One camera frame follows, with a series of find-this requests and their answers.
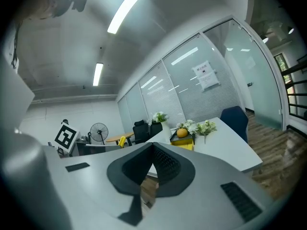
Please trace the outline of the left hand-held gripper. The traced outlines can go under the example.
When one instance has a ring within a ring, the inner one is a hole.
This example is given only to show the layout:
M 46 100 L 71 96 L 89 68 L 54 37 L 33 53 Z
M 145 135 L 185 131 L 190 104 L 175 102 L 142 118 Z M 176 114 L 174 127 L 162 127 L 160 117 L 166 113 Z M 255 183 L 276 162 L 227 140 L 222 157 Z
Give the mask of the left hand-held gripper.
M 64 122 L 61 123 L 60 129 L 54 139 L 59 156 L 79 156 L 77 142 L 81 142 L 82 135 L 77 128 L 74 128 Z M 119 150 L 119 145 L 89 145 L 85 147 L 90 154 L 105 153 Z

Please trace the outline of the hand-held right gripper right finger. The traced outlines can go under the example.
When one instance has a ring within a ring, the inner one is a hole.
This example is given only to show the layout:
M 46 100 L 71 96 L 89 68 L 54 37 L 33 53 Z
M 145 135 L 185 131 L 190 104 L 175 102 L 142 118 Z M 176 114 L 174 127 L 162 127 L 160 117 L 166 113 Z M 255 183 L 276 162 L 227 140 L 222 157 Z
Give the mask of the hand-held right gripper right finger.
M 222 159 L 155 142 L 159 188 L 148 230 L 233 230 L 273 203 L 250 177 Z

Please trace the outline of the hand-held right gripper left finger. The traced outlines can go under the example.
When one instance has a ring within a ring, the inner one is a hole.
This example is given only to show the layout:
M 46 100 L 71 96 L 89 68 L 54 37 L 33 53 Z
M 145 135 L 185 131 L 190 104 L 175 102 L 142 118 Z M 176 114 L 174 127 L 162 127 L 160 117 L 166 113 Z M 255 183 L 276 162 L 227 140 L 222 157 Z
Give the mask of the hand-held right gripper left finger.
M 154 229 L 141 207 L 150 144 L 64 159 L 53 148 L 43 151 L 52 187 L 63 204 L 64 230 Z

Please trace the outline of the yellow translucent tray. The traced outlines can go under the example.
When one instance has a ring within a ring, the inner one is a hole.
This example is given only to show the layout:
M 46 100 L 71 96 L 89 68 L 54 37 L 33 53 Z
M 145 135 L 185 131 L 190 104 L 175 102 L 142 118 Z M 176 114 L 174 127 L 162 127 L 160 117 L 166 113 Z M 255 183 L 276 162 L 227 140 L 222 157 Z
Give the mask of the yellow translucent tray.
M 186 150 L 194 150 L 194 141 L 193 138 L 182 139 L 182 140 L 174 140 L 171 141 L 171 145 L 177 146 Z

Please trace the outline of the dark grey tray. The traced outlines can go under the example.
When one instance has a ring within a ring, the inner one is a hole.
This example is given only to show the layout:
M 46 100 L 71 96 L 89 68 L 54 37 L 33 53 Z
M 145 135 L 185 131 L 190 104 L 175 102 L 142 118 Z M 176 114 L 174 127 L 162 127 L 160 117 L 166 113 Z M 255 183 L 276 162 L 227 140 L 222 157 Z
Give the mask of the dark grey tray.
M 193 142 L 195 141 L 195 134 L 188 133 L 185 137 L 180 138 L 177 135 L 177 131 L 175 131 L 170 138 L 170 142 L 182 141 L 182 140 L 191 140 L 191 139 L 193 140 Z

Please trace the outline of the black standing fan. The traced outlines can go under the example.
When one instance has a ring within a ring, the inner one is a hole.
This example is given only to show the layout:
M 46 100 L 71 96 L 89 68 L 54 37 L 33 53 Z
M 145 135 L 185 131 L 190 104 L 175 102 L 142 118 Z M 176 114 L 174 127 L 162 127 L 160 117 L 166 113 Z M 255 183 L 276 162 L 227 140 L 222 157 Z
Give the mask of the black standing fan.
M 95 123 L 90 128 L 88 132 L 89 140 L 94 140 L 97 142 L 101 142 L 105 145 L 105 140 L 108 136 L 108 129 L 105 124 L 103 123 Z

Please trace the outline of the round wooden side table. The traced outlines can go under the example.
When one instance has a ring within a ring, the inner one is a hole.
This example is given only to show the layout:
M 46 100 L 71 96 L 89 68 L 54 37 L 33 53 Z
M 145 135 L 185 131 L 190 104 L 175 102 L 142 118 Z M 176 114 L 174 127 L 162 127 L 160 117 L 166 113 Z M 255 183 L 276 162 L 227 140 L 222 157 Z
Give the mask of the round wooden side table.
M 121 134 L 121 135 L 117 135 L 117 136 L 114 136 L 114 137 L 110 137 L 106 140 L 107 143 L 110 143 L 110 142 L 115 142 L 117 145 L 119 144 L 119 141 L 121 139 L 121 137 L 125 137 L 125 139 L 127 140 L 127 143 L 129 146 L 132 146 L 132 142 L 130 140 L 130 138 L 134 136 L 134 133 L 133 132 L 130 132 L 130 133 L 126 133 L 126 134 Z

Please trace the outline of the white ceramic vase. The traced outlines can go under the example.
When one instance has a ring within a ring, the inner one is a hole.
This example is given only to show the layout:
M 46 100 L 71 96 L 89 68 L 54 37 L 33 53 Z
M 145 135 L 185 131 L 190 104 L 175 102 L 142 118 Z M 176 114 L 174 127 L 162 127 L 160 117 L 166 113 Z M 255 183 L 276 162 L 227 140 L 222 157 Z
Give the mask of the white ceramic vase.
M 168 123 L 167 121 L 164 121 L 164 122 L 161 122 L 161 125 L 162 125 L 162 132 L 163 132 L 163 135 L 165 137 L 165 140 L 167 143 L 170 143 L 170 139 L 172 137 L 172 131 L 170 129 L 170 127 L 168 126 Z

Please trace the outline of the black mesh office chair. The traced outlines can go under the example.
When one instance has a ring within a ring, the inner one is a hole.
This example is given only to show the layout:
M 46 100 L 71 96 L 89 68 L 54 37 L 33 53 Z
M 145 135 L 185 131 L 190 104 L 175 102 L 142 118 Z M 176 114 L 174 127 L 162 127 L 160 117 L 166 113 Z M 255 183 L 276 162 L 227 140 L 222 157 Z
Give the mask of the black mesh office chair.
M 160 133 L 163 130 L 161 123 L 152 123 L 150 125 L 150 138 L 153 138 L 155 135 Z
M 149 126 L 144 120 L 134 123 L 133 132 L 135 144 L 144 143 L 150 138 Z

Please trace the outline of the white and blue flower bouquet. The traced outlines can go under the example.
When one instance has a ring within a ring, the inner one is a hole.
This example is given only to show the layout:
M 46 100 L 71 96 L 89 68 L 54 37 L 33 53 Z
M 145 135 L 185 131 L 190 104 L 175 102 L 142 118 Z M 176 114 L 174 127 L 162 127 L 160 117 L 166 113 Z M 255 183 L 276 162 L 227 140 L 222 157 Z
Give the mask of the white and blue flower bouquet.
M 152 122 L 153 123 L 162 123 L 169 119 L 168 114 L 164 112 L 156 112 L 153 114 Z

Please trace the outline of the ceiling light strip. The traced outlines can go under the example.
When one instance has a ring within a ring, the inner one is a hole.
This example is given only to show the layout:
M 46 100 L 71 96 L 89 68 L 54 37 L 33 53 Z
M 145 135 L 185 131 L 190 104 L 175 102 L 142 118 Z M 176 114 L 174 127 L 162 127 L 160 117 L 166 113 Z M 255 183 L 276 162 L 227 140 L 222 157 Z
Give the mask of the ceiling light strip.
M 118 8 L 117 12 L 115 13 L 107 32 L 111 34 L 116 34 L 119 27 L 121 26 L 122 22 L 124 21 L 125 17 L 135 5 L 138 0 L 124 0 L 120 7 Z
M 103 66 L 103 63 L 96 64 L 93 78 L 93 86 L 98 86 Z

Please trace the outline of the blue upholstered chair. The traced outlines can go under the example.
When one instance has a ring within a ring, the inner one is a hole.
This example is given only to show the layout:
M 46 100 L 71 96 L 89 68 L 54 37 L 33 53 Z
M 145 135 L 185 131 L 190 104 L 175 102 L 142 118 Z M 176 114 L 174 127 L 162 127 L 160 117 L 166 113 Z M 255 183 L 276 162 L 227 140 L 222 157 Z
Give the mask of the blue upholstered chair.
M 240 106 L 224 109 L 220 119 L 248 143 L 248 116 Z

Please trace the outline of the white paper notice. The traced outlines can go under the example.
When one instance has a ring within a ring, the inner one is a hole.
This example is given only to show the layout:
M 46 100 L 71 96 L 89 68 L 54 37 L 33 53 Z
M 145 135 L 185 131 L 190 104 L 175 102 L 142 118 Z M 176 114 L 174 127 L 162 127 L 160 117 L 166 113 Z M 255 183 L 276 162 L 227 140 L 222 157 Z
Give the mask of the white paper notice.
M 191 70 L 195 73 L 196 79 L 199 81 L 203 91 L 214 85 L 220 85 L 216 71 L 211 67 L 209 61 L 192 67 Z

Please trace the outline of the frosted glass door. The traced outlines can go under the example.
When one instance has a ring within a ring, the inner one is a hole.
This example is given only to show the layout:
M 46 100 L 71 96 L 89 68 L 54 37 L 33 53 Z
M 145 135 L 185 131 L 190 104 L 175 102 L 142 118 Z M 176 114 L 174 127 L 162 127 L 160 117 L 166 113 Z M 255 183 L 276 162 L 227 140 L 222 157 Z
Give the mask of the frosted glass door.
M 256 122 L 281 130 L 282 103 L 276 79 L 254 37 L 233 19 L 204 34 L 230 67 L 243 97 L 244 107 L 254 112 Z

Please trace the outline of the black metal railing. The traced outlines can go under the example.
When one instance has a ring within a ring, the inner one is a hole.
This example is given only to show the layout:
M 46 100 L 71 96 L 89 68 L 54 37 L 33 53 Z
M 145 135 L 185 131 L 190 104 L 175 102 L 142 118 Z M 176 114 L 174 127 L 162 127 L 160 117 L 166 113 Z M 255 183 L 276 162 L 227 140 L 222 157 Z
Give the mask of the black metal railing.
M 288 109 L 291 117 L 307 121 L 307 54 L 297 64 L 281 71 L 287 92 Z

